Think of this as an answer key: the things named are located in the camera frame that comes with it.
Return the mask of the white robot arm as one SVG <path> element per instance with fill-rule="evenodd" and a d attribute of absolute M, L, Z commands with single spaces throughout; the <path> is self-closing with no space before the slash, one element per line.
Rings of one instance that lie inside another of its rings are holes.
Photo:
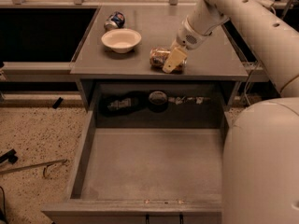
<path fill-rule="evenodd" d="M 172 72 L 214 28 L 231 21 L 262 63 L 277 99 L 243 110 L 227 133 L 222 224 L 299 224 L 299 33 L 257 0 L 199 0 L 163 70 Z"/>

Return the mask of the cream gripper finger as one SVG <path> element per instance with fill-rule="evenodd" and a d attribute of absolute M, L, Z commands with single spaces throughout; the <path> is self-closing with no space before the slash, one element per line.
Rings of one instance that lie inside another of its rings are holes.
<path fill-rule="evenodd" d="M 186 58 L 187 58 L 187 52 L 184 48 L 182 47 L 173 48 L 164 63 L 163 71 L 166 73 L 171 73 Z"/>

